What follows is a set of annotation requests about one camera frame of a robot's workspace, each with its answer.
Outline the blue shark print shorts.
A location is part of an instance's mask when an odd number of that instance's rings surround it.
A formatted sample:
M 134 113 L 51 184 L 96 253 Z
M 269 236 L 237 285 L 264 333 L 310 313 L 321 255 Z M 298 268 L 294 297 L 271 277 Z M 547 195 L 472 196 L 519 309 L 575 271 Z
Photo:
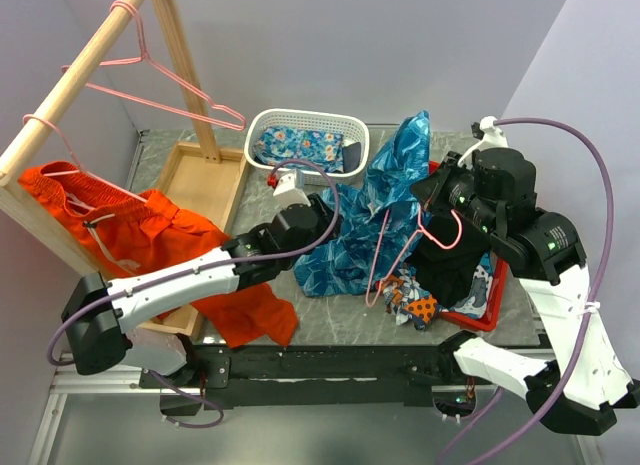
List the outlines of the blue shark print shorts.
M 384 216 L 390 211 L 374 280 L 388 272 L 416 228 L 420 205 L 409 187 L 428 175 L 430 141 L 429 112 L 420 111 L 406 118 L 373 157 L 360 187 L 336 186 L 343 218 L 339 236 L 294 265 L 304 295 L 365 293 Z

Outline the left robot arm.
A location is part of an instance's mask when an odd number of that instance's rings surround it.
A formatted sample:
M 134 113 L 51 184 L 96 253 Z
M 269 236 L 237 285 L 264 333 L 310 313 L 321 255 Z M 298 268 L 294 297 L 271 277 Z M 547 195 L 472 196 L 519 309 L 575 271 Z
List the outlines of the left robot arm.
M 272 221 L 186 262 L 126 279 L 107 281 L 99 273 L 82 277 L 56 333 L 68 341 L 70 365 L 81 375 L 94 375 L 128 364 L 151 369 L 179 387 L 193 383 L 199 362 L 189 355 L 185 337 L 164 337 L 141 324 L 186 303 L 253 291 L 335 238 L 340 213 L 317 194 L 307 198 L 307 204 L 290 205 Z

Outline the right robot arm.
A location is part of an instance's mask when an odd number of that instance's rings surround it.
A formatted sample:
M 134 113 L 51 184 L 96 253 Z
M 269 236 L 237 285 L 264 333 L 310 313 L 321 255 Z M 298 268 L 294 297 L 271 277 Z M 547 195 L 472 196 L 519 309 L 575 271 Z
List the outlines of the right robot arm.
M 519 151 L 475 151 L 470 167 L 460 158 L 449 153 L 411 193 L 434 216 L 451 212 L 488 239 L 535 306 L 555 357 L 524 357 L 460 332 L 439 347 L 440 376 L 453 384 L 469 375 L 490 381 L 524 399 L 553 432 L 602 435 L 616 410 L 638 407 L 639 383 L 620 364 L 588 299 L 586 253 L 575 226 L 537 207 L 536 168 Z

